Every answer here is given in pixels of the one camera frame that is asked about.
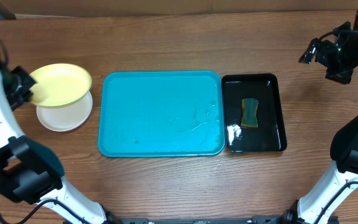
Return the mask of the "yellow plate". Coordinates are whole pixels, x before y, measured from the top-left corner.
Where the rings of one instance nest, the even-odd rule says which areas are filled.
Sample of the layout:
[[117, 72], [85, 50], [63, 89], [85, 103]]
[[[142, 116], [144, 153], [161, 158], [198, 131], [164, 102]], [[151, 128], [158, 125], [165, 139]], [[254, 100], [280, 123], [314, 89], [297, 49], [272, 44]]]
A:
[[91, 88], [92, 78], [84, 68], [55, 63], [33, 71], [30, 76], [36, 84], [30, 88], [30, 102], [37, 106], [56, 107], [75, 102]]

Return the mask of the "white plate with stain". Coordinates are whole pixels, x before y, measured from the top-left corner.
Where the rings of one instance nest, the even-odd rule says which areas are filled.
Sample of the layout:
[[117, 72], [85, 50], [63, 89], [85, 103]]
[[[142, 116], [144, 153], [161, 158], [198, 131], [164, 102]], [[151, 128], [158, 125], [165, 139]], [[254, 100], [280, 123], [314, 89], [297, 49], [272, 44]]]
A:
[[93, 98], [88, 91], [82, 98], [58, 107], [36, 107], [37, 118], [47, 129], [56, 132], [71, 131], [80, 127], [90, 116]]

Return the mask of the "green yellow sponge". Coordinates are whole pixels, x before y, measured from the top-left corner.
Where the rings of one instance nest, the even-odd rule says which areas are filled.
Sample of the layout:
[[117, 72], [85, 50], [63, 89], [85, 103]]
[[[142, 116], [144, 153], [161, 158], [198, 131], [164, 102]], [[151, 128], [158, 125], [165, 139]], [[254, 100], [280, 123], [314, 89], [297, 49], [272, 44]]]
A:
[[258, 128], [257, 111], [259, 101], [254, 98], [242, 99], [241, 127]]

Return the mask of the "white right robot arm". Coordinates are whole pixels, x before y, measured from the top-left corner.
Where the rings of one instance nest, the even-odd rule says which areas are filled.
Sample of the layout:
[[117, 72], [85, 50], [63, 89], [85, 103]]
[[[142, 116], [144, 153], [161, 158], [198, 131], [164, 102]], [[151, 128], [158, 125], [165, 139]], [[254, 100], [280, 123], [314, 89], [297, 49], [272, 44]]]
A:
[[[300, 57], [301, 63], [319, 62], [326, 78], [346, 85], [358, 66], [358, 20], [331, 31], [334, 43], [325, 36], [313, 39]], [[330, 147], [332, 159], [317, 184], [283, 215], [282, 223], [327, 223], [332, 212], [358, 187], [358, 115], [341, 128]]]

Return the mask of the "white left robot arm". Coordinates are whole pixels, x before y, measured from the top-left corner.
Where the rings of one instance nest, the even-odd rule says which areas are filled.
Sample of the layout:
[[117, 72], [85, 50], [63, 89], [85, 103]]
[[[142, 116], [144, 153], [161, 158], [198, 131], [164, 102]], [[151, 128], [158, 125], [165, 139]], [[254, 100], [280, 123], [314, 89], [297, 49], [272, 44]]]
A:
[[[119, 223], [101, 204], [85, 197], [65, 178], [56, 154], [28, 138], [16, 121], [14, 110], [30, 101], [35, 80], [20, 66], [13, 70], [0, 58], [0, 195], [14, 203], [46, 207], [65, 223]], [[0, 211], [0, 222], [5, 223]]]

